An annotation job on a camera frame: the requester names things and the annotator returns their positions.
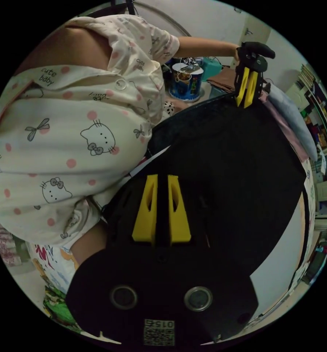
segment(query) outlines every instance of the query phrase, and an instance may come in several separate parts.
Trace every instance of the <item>person's hand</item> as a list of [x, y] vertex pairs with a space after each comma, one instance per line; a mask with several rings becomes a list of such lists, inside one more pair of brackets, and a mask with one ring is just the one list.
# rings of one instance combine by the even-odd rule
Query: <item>person's hand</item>
[[239, 56], [238, 56], [238, 49], [239, 45], [235, 45], [235, 47], [233, 48], [233, 57], [236, 60], [237, 63], [239, 63]]

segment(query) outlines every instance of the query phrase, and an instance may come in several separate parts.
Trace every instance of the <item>teal container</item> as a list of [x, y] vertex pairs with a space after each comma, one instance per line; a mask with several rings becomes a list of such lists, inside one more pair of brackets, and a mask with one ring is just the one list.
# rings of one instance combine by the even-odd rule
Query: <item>teal container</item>
[[202, 81], [206, 82], [210, 77], [216, 76], [222, 70], [222, 65], [217, 59], [204, 58], [204, 63], [202, 65], [204, 74], [202, 75]]

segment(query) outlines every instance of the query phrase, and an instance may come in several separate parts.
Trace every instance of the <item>green patterned item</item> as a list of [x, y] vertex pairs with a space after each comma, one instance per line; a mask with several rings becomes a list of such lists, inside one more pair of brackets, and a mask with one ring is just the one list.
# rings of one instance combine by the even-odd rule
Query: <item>green patterned item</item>
[[55, 287], [45, 287], [44, 308], [50, 314], [51, 319], [63, 327], [80, 334], [83, 330], [72, 317], [64, 301], [65, 294]]

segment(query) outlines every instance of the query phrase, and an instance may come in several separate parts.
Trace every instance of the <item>circular sensor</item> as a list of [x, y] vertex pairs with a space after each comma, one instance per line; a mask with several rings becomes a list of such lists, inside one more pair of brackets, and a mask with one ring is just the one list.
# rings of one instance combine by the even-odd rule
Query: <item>circular sensor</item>
[[193, 312], [202, 312], [212, 303], [212, 293], [206, 287], [193, 287], [184, 296], [185, 306]]
[[118, 309], [132, 309], [138, 302], [136, 292], [129, 286], [116, 286], [110, 294], [111, 303]]

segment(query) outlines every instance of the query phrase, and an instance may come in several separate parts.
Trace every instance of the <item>pillow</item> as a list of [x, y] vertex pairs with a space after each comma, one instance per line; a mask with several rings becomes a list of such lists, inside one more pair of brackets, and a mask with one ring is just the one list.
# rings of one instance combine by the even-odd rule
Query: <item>pillow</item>
[[313, 161], [317, 161], [318, 155], [316, 144], [295, 103], [273, 84], [271, 84], [268, 99], [287, 121], [308, 156]]

